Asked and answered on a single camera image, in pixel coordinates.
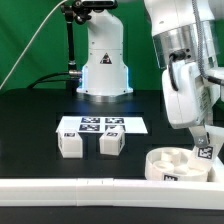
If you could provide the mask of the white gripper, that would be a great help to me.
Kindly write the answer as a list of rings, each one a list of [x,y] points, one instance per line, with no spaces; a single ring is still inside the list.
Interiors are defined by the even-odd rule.
[[[218,85],[204,83],[195,62],[174,64],[178,90],[172,88],[169,72],[162,75],[163,95],[169,123],[174,129],[189,128],[195,146],[206,148],[208,135],[200,125],[220,97]]]

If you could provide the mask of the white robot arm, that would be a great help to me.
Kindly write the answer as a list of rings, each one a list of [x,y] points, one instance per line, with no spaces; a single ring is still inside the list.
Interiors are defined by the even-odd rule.
[[[163,91],[172,128],[207,147],[205,124],[220,97],[209,0],[81,0],[87,60],[77,93],[112,101],[135,90]]]

